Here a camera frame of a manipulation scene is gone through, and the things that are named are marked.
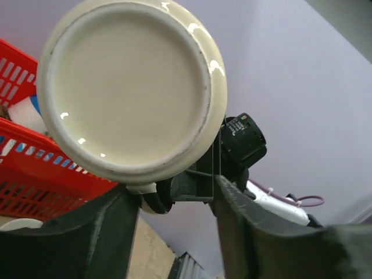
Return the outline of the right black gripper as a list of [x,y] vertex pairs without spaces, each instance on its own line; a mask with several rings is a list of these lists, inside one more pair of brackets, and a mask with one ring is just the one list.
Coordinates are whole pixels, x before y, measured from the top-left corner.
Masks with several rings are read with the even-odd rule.
[[266,139],[247,113],[229,117],[208,151],[172,179],[170,200],[212,202],[214,178],[220,174],[237,186],[245,186],[249,168],[266,153]]

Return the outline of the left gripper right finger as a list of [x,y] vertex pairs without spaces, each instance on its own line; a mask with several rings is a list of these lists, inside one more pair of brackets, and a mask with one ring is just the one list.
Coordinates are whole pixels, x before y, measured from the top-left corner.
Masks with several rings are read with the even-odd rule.
[[311,228],[283,219],[216,176],[217,218],[226,278],[371,278],[371,226]]

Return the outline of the brown floral mug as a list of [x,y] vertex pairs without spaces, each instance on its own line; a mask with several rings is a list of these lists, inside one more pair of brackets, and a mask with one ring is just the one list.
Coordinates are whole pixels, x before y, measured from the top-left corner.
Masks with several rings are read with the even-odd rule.
[[20,219],[13,219],[8,220],[7,222],[1,224],[1,231],[13,231],[19,230],[21,228],[41,228],[43,222],[37,219],[29,219],[29,218],[20,218]]

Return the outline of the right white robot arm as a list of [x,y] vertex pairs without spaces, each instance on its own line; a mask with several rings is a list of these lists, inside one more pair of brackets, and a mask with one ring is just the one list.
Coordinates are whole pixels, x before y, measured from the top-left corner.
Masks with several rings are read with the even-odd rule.
[[247,114],[228,117],[210,149],[193,166],[172,178],[169,200],[213,200],[214,178],[224,176],[254,203],[291,222],[319,227],[320,224],[306,213],[305,208],[320,206],[324,199],[312,196],[315,202],[305,203],[306,197],[292,194],[279,196],[272,188],[265,188],[249,180],[249,168],[267,153],[266,140],[258,125]]

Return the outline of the white cream mug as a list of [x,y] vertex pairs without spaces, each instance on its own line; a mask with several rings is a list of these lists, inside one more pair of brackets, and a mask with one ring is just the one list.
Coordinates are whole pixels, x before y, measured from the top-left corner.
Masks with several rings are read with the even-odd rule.
[[166,214],[159,183],[213,144],[227,78],[213,37],[177,2],[82,1],[44,45],[37,98],[70,159]]

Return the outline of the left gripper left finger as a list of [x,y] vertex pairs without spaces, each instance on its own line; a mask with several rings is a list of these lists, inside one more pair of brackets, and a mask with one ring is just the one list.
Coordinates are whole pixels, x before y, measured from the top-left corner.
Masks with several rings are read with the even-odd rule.
[[46,221],[1,232],[1,278],[126,278],[138,198],[119,185]]

